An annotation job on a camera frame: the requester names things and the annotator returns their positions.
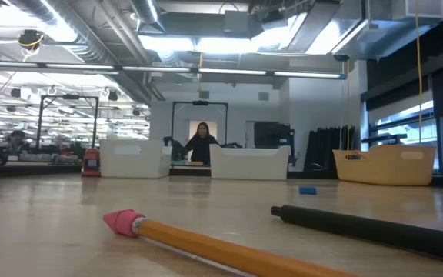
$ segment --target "blue object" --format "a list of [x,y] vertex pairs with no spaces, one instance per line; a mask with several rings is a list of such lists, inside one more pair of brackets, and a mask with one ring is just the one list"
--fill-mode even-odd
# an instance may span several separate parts
[[317,189],[315,187],[308,187],[308,186],[301,185],[298,187],[298,193],[316,195]]

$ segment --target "tan storage bin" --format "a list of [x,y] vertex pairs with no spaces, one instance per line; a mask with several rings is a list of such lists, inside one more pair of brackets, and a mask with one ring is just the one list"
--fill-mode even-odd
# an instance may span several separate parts
[[[377,145],[370,152],[333,152],[340,180],[376,185],[429,185],[435,149],[435,146]],[[358,155],[361,159],[350,159]]]

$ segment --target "window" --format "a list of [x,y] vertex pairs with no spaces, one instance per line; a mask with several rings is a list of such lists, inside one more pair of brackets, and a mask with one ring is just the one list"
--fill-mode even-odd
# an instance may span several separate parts
[[[433,101],[421,105],[421,145],[437,146],[437,125],[433,117],[433,108]],[[403,145],[419,145],[420,105],[378,120],[371,131],[374,136],[405,134],[407,137],[401,138]],[[384,145],[388,143],[390,142],[376,142],[375,144]],[[434,169],[438,169],[438,151],[435,154]]]

